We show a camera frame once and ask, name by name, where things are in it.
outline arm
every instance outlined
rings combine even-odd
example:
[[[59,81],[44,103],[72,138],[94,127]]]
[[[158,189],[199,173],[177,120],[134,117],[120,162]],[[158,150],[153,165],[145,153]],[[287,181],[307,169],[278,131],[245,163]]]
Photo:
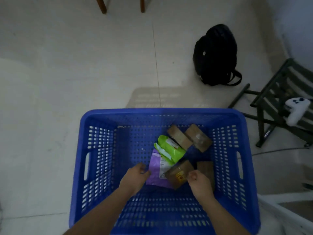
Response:
[[[191,190],[208,214],[217,235],[250,235],[250,233],[214,198],[210,180],[198,170],[188,175]]]
[[[64,235],[109,235],[127,201],[143,186],[150,171],[142,163],[129,169],[110,196],[82,217]]]

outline green plastic mailer bag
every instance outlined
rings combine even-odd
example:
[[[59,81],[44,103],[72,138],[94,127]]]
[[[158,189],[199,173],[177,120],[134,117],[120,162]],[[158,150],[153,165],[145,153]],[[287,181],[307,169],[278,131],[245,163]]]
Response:
[[[176,164],[186,153],[177,143],[165,135],[161,135],[154,144],[155,149],[170,164]]]

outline blue plastic basket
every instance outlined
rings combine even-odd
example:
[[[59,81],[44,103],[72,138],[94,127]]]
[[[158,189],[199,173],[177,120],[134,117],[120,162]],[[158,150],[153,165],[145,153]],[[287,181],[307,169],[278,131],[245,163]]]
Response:
[[[161,134],[166,135],[172,124],[184,132],[193,123],[214,144],[205,153],[192,146],[184,158],[192,164],[200,160],[214,162],[216,199],[250,233],[256,234],[260,215],[247,126],[244,116],[233,109],[113,109],[84,114],[69,226],[110,195],[128,168],[138,162],[149,165],[153,143]],[[237,152],[241,155],[243,178]],[[153,233],[214,234],[214,229],[188,183],[176,191],[145,185],[127,202],[112,234]]]

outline forearm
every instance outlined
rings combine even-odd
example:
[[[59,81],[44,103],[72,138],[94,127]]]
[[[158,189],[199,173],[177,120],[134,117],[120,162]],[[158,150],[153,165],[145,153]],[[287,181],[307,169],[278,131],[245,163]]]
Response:
[[[202,207],[208,214],[217,235],[250,235],[216,199],[206,200]]]
[[[64,235],[109,235],[130,197],[128,191],[116,189]]]

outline person's left hand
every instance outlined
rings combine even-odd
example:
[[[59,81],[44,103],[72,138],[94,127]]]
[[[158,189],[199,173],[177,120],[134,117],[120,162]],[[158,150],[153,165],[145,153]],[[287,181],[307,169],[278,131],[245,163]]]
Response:
[[[148,177],[151,175],[150,171],[144,173],[145,168],[146,166],[140,162],[136,166],[128,169],[127,173],[123,176],[119,183],[119,188],[127,190],[131,196],[137,194]]]

